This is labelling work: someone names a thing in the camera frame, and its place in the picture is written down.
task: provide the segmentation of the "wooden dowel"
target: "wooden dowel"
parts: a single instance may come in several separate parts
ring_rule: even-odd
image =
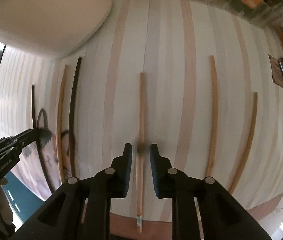
[[[230,194],[233,194],[235,188],[237,187],[237,184],[238,184],[238,182],[239,182],[239,180],[240,180],[240,178],[243,174],[244,168],[246,166],[250,150],[252,148],[255,126],[256,126],[256,118],[257,118],[257,99],[258,99],[257,92],[255,92],[254,93],[253,113],[252,113],[252,119],[251,119],[251,123],[250,123],[250,129],[249,129],[247,144],[246,144],[246,148],[245,148],[244,153],[243,153],[242,160],[240,161],[240,165],[238,166],[237,173],[234,177],[234,180],[231,184],[231,187],[228,190],[228,192]]]
[[[144,180],[144,144],[145,144],[145,76],[139,75],[139,134],[136,154],[136,190],[137,190],[137,227],[142,232],[143,180]]]
[[[217,83],[217,71],[214,56],[209,57],[211,78],[212,78],[212,129],[210,138],[210,148],[208,163],[206,166],[206,177],[212,176],[213,169],[215,165],[215,153],[217,144],[217,134],[218,134],[218,83]]]

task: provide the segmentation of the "sign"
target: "sign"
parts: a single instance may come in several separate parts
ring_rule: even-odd
[[[271,62],[271,67],[272,67],[273,82],[276,85],[279,85],[280,87],[283,88],[283,72],[280,68],[278,60],[272,57],[271,55],[268,55],[268,56],[269,56],[269,61]]]

